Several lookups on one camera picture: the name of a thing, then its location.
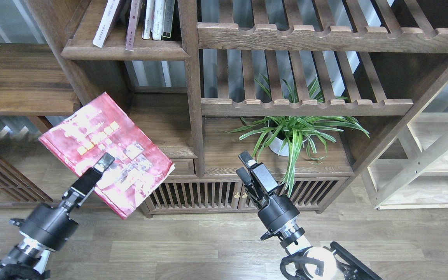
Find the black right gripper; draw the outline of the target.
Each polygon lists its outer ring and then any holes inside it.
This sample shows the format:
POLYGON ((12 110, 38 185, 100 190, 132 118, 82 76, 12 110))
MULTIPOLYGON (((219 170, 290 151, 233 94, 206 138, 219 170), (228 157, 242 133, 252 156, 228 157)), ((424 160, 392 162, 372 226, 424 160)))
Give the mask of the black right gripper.
POLYGON ((276 236, 281 243, 297 243, 297 239, 305 233, 296 224, 300 211, 286 194, 276 194, 275 189, 279 184, 265 164, 257 163, 248 151, 243 151, 238 158, 246 168, 240 167, 236 173, 243 182, 245 192, 259 210, 259 219, 267 228, 267 232, 260 237, 261 241, 276 236))

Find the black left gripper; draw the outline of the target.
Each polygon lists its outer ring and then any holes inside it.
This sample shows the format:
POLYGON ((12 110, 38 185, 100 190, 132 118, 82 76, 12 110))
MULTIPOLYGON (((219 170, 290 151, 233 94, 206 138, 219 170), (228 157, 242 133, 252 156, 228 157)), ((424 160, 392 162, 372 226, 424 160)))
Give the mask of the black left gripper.
POLYGON ((71 185, 68 196, 64 197, 56 208, 41 203, 27 219, 10 219, 9 223, 19 227, 20 234, 24 236, 18 249, 23 253, 60 250, 79 226, 70 218, 69 213, 89 197, 96 183, 113 162, 114 157, 105 153, 71 185))

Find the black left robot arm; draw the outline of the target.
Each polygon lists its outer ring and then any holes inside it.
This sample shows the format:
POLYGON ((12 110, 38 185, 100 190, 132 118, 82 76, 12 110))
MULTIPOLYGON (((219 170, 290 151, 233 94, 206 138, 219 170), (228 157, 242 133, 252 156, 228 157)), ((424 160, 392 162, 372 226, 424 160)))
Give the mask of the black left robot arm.
POLYGON ((81 207, 112 163, 114 157, 104 154, 71 185, 57 207, 41 203, 26 219, 10 220, 10 224, 19 227, 23 240, 0 259, 0 280, 49 278, 50 271, 39 272, 35 269, 42 253, 61 250, 77 230, 78 223, 70 218, 70 212, 81 207))

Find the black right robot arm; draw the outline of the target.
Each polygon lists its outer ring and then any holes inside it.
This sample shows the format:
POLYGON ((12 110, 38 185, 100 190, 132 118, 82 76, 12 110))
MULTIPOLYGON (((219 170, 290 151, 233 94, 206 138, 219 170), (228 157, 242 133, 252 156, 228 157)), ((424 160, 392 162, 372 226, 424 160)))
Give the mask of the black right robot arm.
POLYGON ((278 237, 287 255, 280 271, 288 280, 331 280, 339 271, 346 280, 379 280, 380 276, 335 241, 330 247, 314 247, 297 225, 300 211, 287 195, 277 195, 278 183, 263 163, 244 151, 238 156, 244 167, 236 173, 267 231, 261 240, 278 237))

